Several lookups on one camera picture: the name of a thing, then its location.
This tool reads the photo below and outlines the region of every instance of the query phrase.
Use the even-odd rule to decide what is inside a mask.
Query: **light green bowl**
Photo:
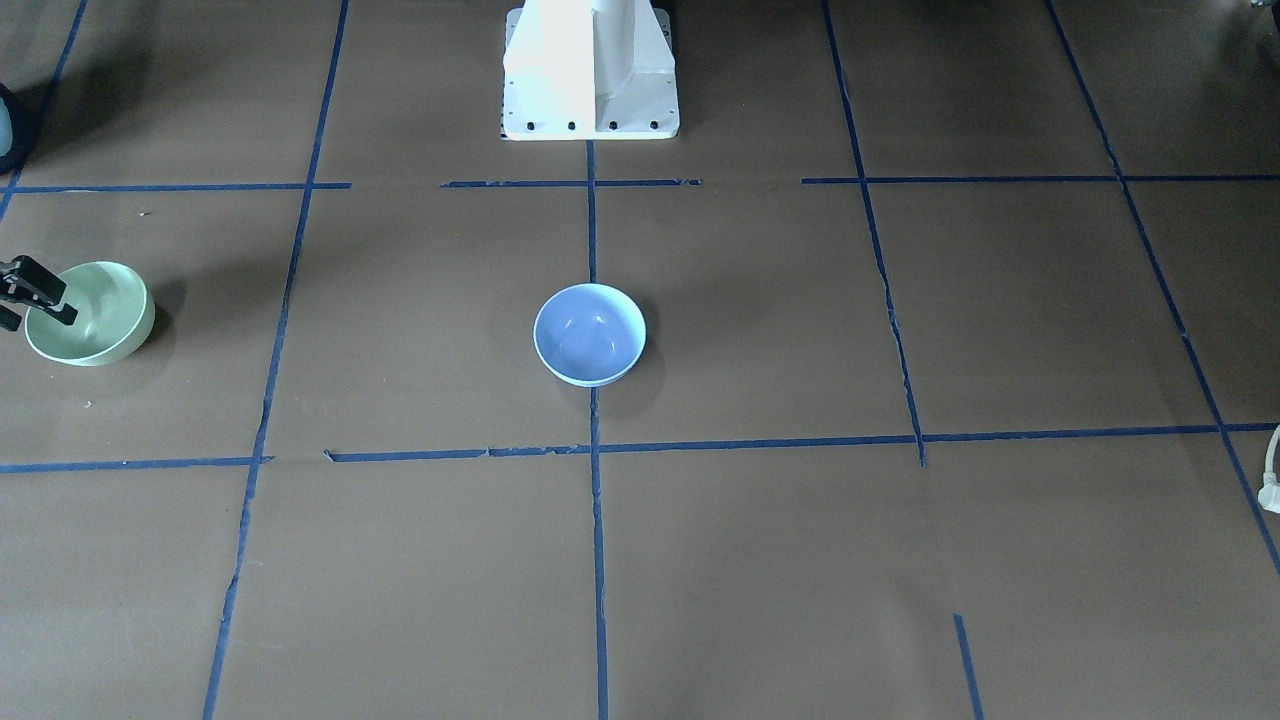
[[[67,283],[63,301],[79,314],[64,325],[38,310],[27,313],[27,342],[40,355],[68,365],[106,365],[137,350],[151,334],[155,300],[132,269],[86,263],[58,277]]]

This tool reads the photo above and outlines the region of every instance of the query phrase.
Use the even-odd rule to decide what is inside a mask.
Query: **bowl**
[[[566,287],[534,320],[534,348],[557,378],[600,387],[630,370],[644,350],[640,307],[625,292],[600,283]]]
[[[27,311],[32,350],[68,365],[115,363],[133,352],[151,333],[156,307],[142,278],[119,263],[86,263],[58,275],[67,290],[63,302],[77,310],[64,325],[38,310]]]

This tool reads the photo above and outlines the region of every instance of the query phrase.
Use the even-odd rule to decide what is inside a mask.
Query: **blue tape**
[[[872,208],[872,192],[867,184],[867,170],[863,167],[863,152],[858,142],[858,127],[854,123],[854,105],[849,100],[849,86],[845,82],[845,67],[840,60],[840,47],[836,42],[836,26],[831,19],[831,3],[822,0],[822,15],[827,23],[827,42],[831,44],[831,60],[836,68],[836,82],[840,85],[840,101],[845,108],[845,124],[849,127],[849,143],[854,150],[854,165],[858,168],[858,184],[863,193],[863,208],[867,210],[867,227],[872,233],[872,249],[876,251],[876,268],[879,270],[881,282],[884,284],[884,310],[888,313],[888,324],[893,331],[893,343],[897,346],[897,360],[902,369],[902,389],[906,393],[906,410],[911,415],[911,429],[915,433],[915,450],[920,459],[920,466],[928,465],[924,451],[924,437],[920,432],[920,415],[915,407],[915,391],[911,388],[911,372],[906,364],[906,350],[902,347],[902,329],[897,323],[897,311],[893,309],[893,291],[890,288],[888,269],[884,266],[884,252],[881,249],[879,231],[876,227],[876,210]]]
[[[19,462],[0,465],[0,475],[79,473],[84,470],[163,470],[173,468],[243,468],[252,457],[177,457],[172,460],[90,460],[83,462]]]
[[[694,442],[627,442],[602,445],[600,452],[667,452],[680,450],[762,450],[771,447],[851,447],[860,445],[911,445],[915,436],[865,436],[776,439],[712,439]]]
[[[503,187],[588,187],[585,181],[451,181],[440,187],[448,190],[489,190]],[[612,179],[595,181],[596,187],[680,187],[700,186],[699,178]]]
[[[699,178],[681,179],[637,179],[637,181],[595,181],[596,187],[680,187],[685,184],[699,186],[703,181]]]
[[[1275,424],[1249,423],[1226,425],[1230,432],[1271,432]],[[1151,437],[1212,434],[1217,425],[1151,425],[1133,428],[1069,428],[1057,430],[997,430],[983,433],[929,433],[924,442],[997,442],[1021,439],[1070,439],[1107,437]],[[858,447],[867,445],[914,445],[914,434],[845,436],[813,438],[759,438],[759,439],[707,439],[675,442],[617,442],[600,443],[602,455],[631,452],[714,451],[714,450],[765,450],[796,447]],[[549,445],[541,447],[490,447],[461,450],[417,450],[396,452],[332,452],[324,455],[333,462],[393,462],[401,460],[454,460],[477,457],[536,457],[547,455],[586,455],[589,445]]]
[[[924,442],[983,442],[997,439],[1065,439],[1098,437],[1147,437],[1216,433],[1217,425],[1169,425],[1139,428],[1083,428],[1068,430],[1006,430],[991,433],[934,433]]]
[[[595,142],[586,141],[586,266],[595,282]]]
[[[549,445],[544,447],[472,447],[462,450],[407,450],[393,452],[324,451],[330,462],[399,462],[404,460],[467,460],[475,457],[541,457],[547,455],[586,455],[586,445]]]
[[[45,88],[45,96],[40,101],[40,109],[36,111],[35,127],[32,129],[31,137],[31,150],[35,151],[36,146],[40,143],[40,131],[44,129],[45,117],[49,114],[49,106],[54,102],[54,94],[58,91],[58,83],[63,79],[63,70],[67,69],[67,59],[72,55],[72,46],[76,45],[76,37],[79,35],[81,22],[84,20],[84,9],[88,6],[88,0],[81,0],[78,8],[76,8],[76,19],[72,20],[72,29],[67,33],[67,44],[63,45],[63,54],[58,56],[58,65],[54,68],[54,77],[49,79],[49,87]],[[9,202],[13,200],[14,188],[18,187],[18,181],[22,178],[22,170],[27,167],[27,158],[22,159],[22,163],[13,169],[13,174],[9,176],[9,184],[5,186],[4,197],[0,199],[0,220],[4,220],[5,213],[9,211]]]
[[[849,83],[845,81],[845,64],[840,60],[840,46],[836,42],[836,23],[831,19],[831,3],[822,0],[822,17],[827,23],[827,42],[831,45],[831,60],[836,68],[836,85],[840,86],[840,102],[845,108],[845,126],[849,128],[849,142],[854,150],[854,167],[859,182],[867,178],[863,168],[863,151],[858,145],[858,128],[854,126],[854,104],[849,100]]]
[[[600,507],[600,393],[591,388],[591,518],[595,556],[595,688],[599,720],[609,720],[609,660],[604,626],[604,520]]]
[[[50,184],[15,187],[15,195],[45,195],[56,192],[236,192],[260,190],[306,190],[302,182],[243,182],[206,184]],[[349,182],[312,183],[314,190],[351,190]]]
[[[1093,124],[1098,128],[1098,136],[1102,138],[1102,146],[1107,152],[1107,158],[1111,159],[1111,168],[1115,172],[1116,179],[1120,181],[1120,188],[1124,191],[1125,202],[1129,205],[1129,214],[1133,217],[1134,225],[1138,228],[1138,237],[1142,238],[1142,246],[1147,252],[1147,260],[1151,263],[1151,270],[1156,275],[1156,282],[1160,284],[1160,292],[1165,296],[1165,305],[1169,306],[1169,314],[1174,319],[1179,336],[1181,336],[1183,347],[1187,350],[1187,357],[1190,360],[1192,369],[1196,372],[1196,380],[1199,383],[1201,392],[1204,395],[1204,402],[1208,404],[1210,414],[1213,416],[1213,425],[1217,428],[1217,432],[1222,438],[1222,446],[1226,448],[1228,457],[1231,460],[1231,465],[1235,469],[1236,479],[1240,483],[1240,491],[1244,493],[1245,502],[1248,502],[1249,509],[1253,511],[1253,519],[1258,527],[1258,534],[1262,536],[1262,543],[1266,547],[1267,553],[1271,556],[1271,564],[1275,568],[1276,574],[1280,575],[1280,553],[1276,552],[1275,539],[1271,537],[1271,530],[1267,529],[1266,520],[1262,518],[1262,510],[1253,495],[1253,486],[1249,484],[1248,479],[1244,477],[1243,469],[1240,468],[1239,457],[1235,455],[1235,447],[1231,445],[1231,436],[1226,424],[1222,421],[1222,414],[1219,410],[1217,401],[1213,398],[1213,391],[1208,386],[1208,378],[1204,375],[1204,369],[1201,365],[1199,356],[1196,354],[1196,346],[1192,345],[1190,333],[1187,332],[1187,324],[1183,322],[1183,315],[1178,310],[1178,302],[1174,300],[1174,293],[1169,288],[1165,272],[1160,266],[1160,259],[1156,256],[1156,249],[1151,243],[1151,237],[1147,234],[1147,225],[1143,223],[1142,214],[1138,211],[1138,204],[1134,201],[1133,192],[1129,190],[1128,178],[1120,168],[1120,159],[1116,155],[1115,147],[1111,145],[1111,137],[1107,135],[1106,127],[1102,124],[1102,115],[1098,113],[1098,108],[1093,102],[1093,94],[1089,92],[1088,83],[1084,82],[1084,73],[1080,72],[1080,65],[1075,60],[1075,53],[1071,51],[1071,44],[1066,38],[1066,29],[1062,27],[1062,20],[1059,18],[1057,10],[1053,8],[1053,0],[1044,0],[1044,8],[1048,10],[1050,19],[1053,20],[1053,29],[1057,31],[1057,38],[1062,44],[1062,51],[1066,53],[1066,59],[1071,64],[1071,72],[1075,74],[1075,82],[1080,86],[1080,94],[1084,95],[1084,102],[1088,105],[1089,114],[1093,117]]]
[[[1280,176],[1125,176],[1129,182],[1280,182]]]
[[[227,643],[230,638],[232,616],[236,612],[236,593],[239,588],[241,571],[244,568],[244,547],[248,542],[250,506],[257,493],[259,470],[262,466],[264,450],[266,446],[266,430],[271,423],[271,405],[275,397],[275,380],[280,372],[280,356],[284,351],[284,333],[289,324],[289,300],[293,293],[293,282],[298,272],[298,258],[302,252],[302,241],[306,236],[307,217],[311,211],[311,193],[315,190],[316,168],[320,164],[320,149],[324,143],[324,129],[329,117],[329,102],[333,100],[334,78],[338,74],[338,58],[342,54],[342,38],[347,27],[347,6],[349,0],[342,0],[342,9],[338,13],[338,29],[333,38],[333,54],[329,58],[329,77],[325,81],[324,97],[320,101],[320,118],[316,120],[315,141],[311,146],[311,164],[307,169],[306,188],[302,191],[302,208],[298,210],[297,232],[293,236],[293,252],[289,256],[289,272],[284,281],[284,296],[280,301],[280,315],[275,325],[275,343],[271,348],[271,364],[266,374],[266,389],[262,393],[262,420],[253,439],[253,461],[248,469],[248,479],[244,484],[244,503],[241,507],[239,537],[236,544],[236,569],[232,580],[227,585],[227,596],[223,600],[223,618],[218,628],[218,644],[214,650],[214,662],[209,671],[209,689],[205,693],[204,720],[212,720],[218,701],[218,688],[221,683],[223,664],[227,659]]]
[[[440,187],[449,190],[495,187],[586,187],[586,181],[453,181]]]
[[[1280,423],[1228,423],[1226,430],[1231,433],[1270,433]]]
[[[978,693],[978,676],[973,671],[973,655],[969,652],[969,634],[964,629],[964,618],[955,615],[956,639],[960,642],[960,659],[964,661],[964,675],[969,682],[969,702],[973,705],[973,719],[984,720],[982,696]]]
[[[869,177],[870,184],[1115,182],[1114,176],[902,176]],[[858,184],[859,178],[800,178],[801,184]]]

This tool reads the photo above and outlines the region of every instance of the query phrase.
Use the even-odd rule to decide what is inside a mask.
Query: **dark object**
[[[14,258],[13,263],[0,263],[0,300],[31,305],[69,325],[76,322],[77,311],[70,305],[63,305],[65,290],[67,283],[26,255]],[[22,318],[8,307],[0,310],[0,325],[10,332],[17,331]]]
[[[9,111],[9,124],[13,126],[13,145],[0,155],[0,176],[13,170],[27,159],[32,141],[36,138],[36,124],[31,113],[18,102],[18,97],[8,87],[0,85],[0,102]]]

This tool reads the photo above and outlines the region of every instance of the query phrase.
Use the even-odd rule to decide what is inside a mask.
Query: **floor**
[[[499,140],[513,5],[0,4],[0,252],[159,305],[0,338],[0,717],[1276,716],[1270,13],[685,0],[585,145]]]

